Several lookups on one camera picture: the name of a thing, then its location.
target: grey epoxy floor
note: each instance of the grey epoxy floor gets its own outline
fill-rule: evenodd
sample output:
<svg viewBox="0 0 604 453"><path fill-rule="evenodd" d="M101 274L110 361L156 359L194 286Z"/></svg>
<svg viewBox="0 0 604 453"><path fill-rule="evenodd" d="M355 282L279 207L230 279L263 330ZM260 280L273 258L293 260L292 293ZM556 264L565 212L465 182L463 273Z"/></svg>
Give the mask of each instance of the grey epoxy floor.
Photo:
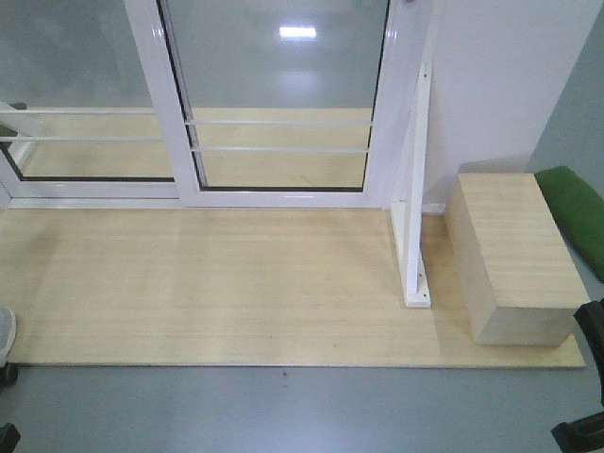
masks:
<svg viewBox="0 0 604 453"><path fill-rule="evenodd" d="M580 371L24 367L17 452L555 452L601 410Z"/></svg>

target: wooden block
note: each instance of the wooden block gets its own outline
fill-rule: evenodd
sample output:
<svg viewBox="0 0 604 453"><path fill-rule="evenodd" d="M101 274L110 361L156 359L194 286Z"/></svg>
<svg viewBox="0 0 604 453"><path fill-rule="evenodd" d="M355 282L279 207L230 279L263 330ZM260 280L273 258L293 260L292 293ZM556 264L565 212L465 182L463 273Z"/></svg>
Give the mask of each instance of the wooden block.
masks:
<svg viewBox="0 0 604 453"><path fill-rule="evenodd" d="M460 174L445 220L478 344L570 335L589 296L532 174Z"/></svg>

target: wooden platform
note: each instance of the wooden platform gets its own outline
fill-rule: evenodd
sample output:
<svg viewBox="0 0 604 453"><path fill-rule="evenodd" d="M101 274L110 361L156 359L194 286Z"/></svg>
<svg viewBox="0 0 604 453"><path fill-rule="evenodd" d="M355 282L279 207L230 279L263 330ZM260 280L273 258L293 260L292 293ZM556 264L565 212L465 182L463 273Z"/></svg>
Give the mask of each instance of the wooden platform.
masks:
<svg viewBox="0 0 604 453"><path fill-rule="evenodd" d="M401 307L382 210L7 210L0 294L11 361L579 367L558 348L472 341L441 217L427 217L433 309Z"/></svg>

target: green cushion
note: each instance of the green cushion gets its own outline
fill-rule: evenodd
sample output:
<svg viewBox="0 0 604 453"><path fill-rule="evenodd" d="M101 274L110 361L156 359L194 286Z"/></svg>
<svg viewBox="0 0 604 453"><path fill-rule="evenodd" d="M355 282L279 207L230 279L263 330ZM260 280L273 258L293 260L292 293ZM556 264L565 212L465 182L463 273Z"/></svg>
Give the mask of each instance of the green cushion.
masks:
<svg viewBox="0 0 604 453"><path fill-rule="evenodd" d="M604 200L566 166L535 178L558 227L604 282Z"/></svg>

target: sliding glass door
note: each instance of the sliding glass door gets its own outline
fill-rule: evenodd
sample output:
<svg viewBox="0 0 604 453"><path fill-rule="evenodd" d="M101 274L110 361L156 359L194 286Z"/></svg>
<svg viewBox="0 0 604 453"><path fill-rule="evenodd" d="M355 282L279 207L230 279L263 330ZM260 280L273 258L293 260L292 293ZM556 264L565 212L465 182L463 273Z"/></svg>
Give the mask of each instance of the sliding glass door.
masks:
<svg viewBox="0 0 604 453"><path fill-rule="evenodd" d="M207 190L363 187L387 0L162 0Z"/></svg>
<svg viewBox="0 0 604 453"><path fill-rule="evenodd" d="M13 195L32 182L174 186L122 0L7 0L0 28L0 149Z"/></svg>
<svg viewBox="0 0 604 453"><path fill-rule="evenodd" d="M389 17L388 0L7 0L0 182L13 197L379 206Z"/></svg>

